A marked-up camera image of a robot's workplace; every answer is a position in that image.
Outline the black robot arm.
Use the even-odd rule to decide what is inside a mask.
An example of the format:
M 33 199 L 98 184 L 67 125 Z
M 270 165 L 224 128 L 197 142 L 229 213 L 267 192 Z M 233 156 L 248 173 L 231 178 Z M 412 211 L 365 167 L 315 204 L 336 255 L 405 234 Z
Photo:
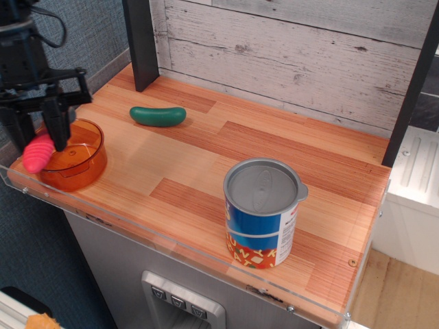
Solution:
M 71 137 L 71 107 L 91 102 L 82 68 L 53 69 L 44 45 L 57 45 L 43 37 L 33 13 L 52 13 L 35 1 L 1 2 L 1 124 L 23 151 L 36 136 L 31 118 L 41 112 L 57 151 Z

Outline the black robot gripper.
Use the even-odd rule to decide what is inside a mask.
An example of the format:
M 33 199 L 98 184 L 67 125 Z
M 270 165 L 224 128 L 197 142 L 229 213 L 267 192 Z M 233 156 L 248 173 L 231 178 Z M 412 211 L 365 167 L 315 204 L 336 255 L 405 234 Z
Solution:
M 58 48 L 37 29 L 1 30 L 1 124 L 23 153 L 36 136 L 29 113 L 41 110 L 57 151 L 63 151 L 75 121 L 71 106 L 91 102 L 85 70 L 53 69 L 43 45 Z

